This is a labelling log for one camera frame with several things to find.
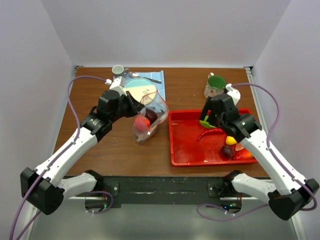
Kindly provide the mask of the red chili pepper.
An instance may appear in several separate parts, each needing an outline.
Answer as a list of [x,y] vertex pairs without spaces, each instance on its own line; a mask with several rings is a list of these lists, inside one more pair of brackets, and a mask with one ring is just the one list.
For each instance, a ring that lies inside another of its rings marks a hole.
[[198,138],[197,138],[197,142],[199,142],[203,137],[208,136],[208,135],[220,135],[220,134],[224,134],[225,132],[221,129],[221,128],[211,128],[208,129],[204,132],[202,132]]

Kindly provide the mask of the red apple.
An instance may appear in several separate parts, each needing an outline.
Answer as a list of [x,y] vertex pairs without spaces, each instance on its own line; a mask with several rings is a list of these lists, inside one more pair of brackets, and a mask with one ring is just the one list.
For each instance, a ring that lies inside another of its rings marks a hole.
[[147,132],[149,130],[150,125],[150,120],[145,116],[138,116],[133,124],[134,128],[139,133]]

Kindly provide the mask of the clear zip top bag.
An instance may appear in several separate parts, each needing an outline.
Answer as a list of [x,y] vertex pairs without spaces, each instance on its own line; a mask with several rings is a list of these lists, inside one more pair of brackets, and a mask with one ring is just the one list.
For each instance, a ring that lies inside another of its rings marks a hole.
[[142,144],[152,137],[158,125],[167,119],[169,109],[158,91],[143,95],[139,103],[143,105],[143,108],[138,112],[132,130],[135,141]]

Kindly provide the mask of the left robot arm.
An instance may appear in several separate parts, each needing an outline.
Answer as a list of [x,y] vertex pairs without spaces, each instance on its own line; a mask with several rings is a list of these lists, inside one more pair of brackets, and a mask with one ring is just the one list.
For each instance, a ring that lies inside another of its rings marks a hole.
[[55,212],[63,200],[82,193],[99,196],[104,190],[102,177],[88,170],[66,186],[63,177],[77,160],[112,130],[120,118],[135,117],[144,108],[126,91],[106,90],[72,137],[48,160],[20,174],[21,195],[45,215]]

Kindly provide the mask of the grey toy fish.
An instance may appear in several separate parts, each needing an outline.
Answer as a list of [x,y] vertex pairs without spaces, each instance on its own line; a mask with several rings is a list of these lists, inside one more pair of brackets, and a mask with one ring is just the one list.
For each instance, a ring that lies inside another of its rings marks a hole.
[[135,133],[135,141],[139,144],[146,142],[149,138],[151,138],[156,132],[157,128],[154,127],[152,129],[147,129],[142,132],[137,131]]

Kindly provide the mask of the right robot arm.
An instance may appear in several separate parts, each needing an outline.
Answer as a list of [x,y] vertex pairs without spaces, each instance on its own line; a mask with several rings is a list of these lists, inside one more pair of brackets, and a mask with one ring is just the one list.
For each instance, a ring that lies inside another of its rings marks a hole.
[[208,97],[200,114],[212,126],[221,128],[248,150],[272,182],[249,177],[241,171],[226,175],[223,192],[230,197],[238,192],[250,195],[267,204],[282,220],[289,220],[301,211],[315,196],[319,183],[306,179],[267,141],[261,124],[249,113],[239,113],[237,97],[222,93]]

